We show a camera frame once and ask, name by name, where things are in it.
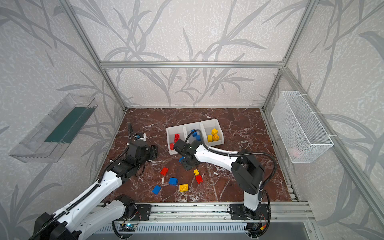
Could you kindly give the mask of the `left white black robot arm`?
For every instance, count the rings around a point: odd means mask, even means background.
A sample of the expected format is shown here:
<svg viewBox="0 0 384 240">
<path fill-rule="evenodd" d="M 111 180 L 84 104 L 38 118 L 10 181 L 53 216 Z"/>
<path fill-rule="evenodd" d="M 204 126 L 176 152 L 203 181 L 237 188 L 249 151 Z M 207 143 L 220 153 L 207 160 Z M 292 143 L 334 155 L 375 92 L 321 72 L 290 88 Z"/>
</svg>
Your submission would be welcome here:
<svg viewBox="0 0 384 240">
<path fill-rule="evenodd" d="M 133 177 L 140 167 L 158 157 L 158 146 L 149 146 L 144 138 L 129 143 L 123 154 L 113 160 L 103 175 L 70 203 L 35 221 L 32 240 L 86 240 L 115 220 L 132 219 L 138 213 L 135 201 L 120 195 L 102 209 L 92 210 L 110 193 Z"/>
</svg>

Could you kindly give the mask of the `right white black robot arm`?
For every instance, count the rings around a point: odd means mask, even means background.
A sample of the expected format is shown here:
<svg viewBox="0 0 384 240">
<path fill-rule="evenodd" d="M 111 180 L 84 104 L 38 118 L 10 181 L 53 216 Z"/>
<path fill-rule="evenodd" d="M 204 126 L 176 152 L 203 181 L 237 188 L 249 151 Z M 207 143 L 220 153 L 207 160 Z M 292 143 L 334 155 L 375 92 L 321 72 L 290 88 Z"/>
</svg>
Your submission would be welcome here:
<svg viewBox="0 0 384 240">
<path fill-rule="evenodd" d="M 213 148 L 202 141 L 191 144 L 178 140 L 174 150 L 182 156 L 181 163 L 185 170 L 190 170 L 201 163 L 208 163 L 230 171 L 239 187 L 244 192 L 243 206 L 248 212 L 256 212 L 262 201 L 265 186 L 277 171 L 277 160 L 262 152 L 230 152 Z M 267 157 L 273 162 L 273 170 L 265 177 L 265 168 L 257 157 Z"/>
</svg>

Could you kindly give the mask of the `yellow lego front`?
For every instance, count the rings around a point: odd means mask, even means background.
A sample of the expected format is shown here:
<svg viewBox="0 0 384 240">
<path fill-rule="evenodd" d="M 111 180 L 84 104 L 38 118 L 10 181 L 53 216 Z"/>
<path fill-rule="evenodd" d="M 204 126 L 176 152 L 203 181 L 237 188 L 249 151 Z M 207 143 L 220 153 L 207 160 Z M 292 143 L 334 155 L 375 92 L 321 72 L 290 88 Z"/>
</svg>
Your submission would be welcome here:
<svg viewBox="0 0 384 240">
<path fill-rule="evenodd" d="M 183 192 L 187 192 L 188 190 L 189 190 L 188 184 L 179 185 L 179 192 L 183 193 Z"/>
</svg>

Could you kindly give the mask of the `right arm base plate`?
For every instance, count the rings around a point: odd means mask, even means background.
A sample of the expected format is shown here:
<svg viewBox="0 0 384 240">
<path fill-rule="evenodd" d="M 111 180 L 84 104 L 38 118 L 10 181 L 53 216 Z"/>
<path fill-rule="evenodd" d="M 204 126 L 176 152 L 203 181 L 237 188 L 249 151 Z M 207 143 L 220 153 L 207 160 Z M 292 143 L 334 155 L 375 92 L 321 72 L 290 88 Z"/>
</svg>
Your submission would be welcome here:
<svg viewBox="0 0 384 240">
<path fill-rule="evenodd" d="M 255 211 L 247 209 L 243 204 L 230 204 L 231 220 L 270 220 L 270 206 L 259 204 Z"/>
</svg>

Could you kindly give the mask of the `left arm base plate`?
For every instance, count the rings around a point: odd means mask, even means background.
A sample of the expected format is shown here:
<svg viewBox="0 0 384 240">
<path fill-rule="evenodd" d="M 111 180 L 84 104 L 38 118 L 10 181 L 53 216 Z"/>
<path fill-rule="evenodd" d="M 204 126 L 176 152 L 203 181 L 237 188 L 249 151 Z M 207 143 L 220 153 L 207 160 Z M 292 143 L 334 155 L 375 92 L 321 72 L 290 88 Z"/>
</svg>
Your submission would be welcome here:
<svg viewBox="0 0 384 240">
<path fill-rule="evenodd" d="M 148 221 L 151 214 L 152 205 L 150 204 L 139 204 L 130 206 L 127 208 L 128 221 Z"/>
</svg>

